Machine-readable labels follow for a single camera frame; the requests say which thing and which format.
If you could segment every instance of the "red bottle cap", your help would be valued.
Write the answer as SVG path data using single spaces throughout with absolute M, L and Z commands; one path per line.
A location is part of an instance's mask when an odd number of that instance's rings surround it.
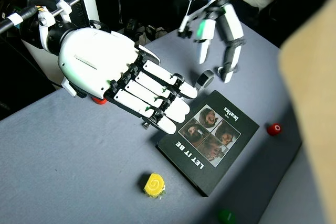
M 267 133 L 271 136 L 278 135 L 282 131 L 280 124 L 275 123 L 267 128 Z
M 103 100 L 100 100 L 98 98 L 92 97 L 92 99 L 96 104 L 100 104 L 100 105 L 103 105 L 107 102 L 107 100 L 105 98 Z

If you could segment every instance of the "green ball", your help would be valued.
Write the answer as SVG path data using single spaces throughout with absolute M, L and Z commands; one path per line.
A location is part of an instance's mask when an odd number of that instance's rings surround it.
M 228 210 L 221 210 L 218 219 L 222 224 L 236 224 L 236 216 Z

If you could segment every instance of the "book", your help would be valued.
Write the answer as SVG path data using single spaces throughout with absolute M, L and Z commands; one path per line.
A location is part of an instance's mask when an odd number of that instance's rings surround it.
M 157 147 L 203 196 L 209 196 L 258 128 L 213 91 Z

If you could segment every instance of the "gray surface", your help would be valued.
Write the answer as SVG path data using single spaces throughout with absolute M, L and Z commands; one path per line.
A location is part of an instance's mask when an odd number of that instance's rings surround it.
M 327 223 L 303 147 L 287 170 L 259 222 L 259 224 L 270 223 Z
M 247 44 L 240 71 L 214 89 L 260 125 L 212 195 L 203 198 L 155 148 L 162 137 L 113 104 L 72 98 L 59 90 L 0 122 L 0 223 L 216 223 L 230 209 L 237 223 L 257 223 L 300 145 L 295 118 L 278 73 L 278 48 L 243 26 Z M 170 33 L 148 45 L 171 72 L 195 83 L 221 61 L 216 34 L 203 65 L 192 40 Z M 267 135 L 264 124 L 284 132 Z M 166 182 L 163 199 L 142 192 L 144 175 Z

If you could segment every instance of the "beige blurry object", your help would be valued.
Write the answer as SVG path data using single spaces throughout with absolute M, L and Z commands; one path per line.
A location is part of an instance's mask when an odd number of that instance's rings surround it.
M 336 0 L 284 44 L 280 61 L 323 208 L 336 223 Z

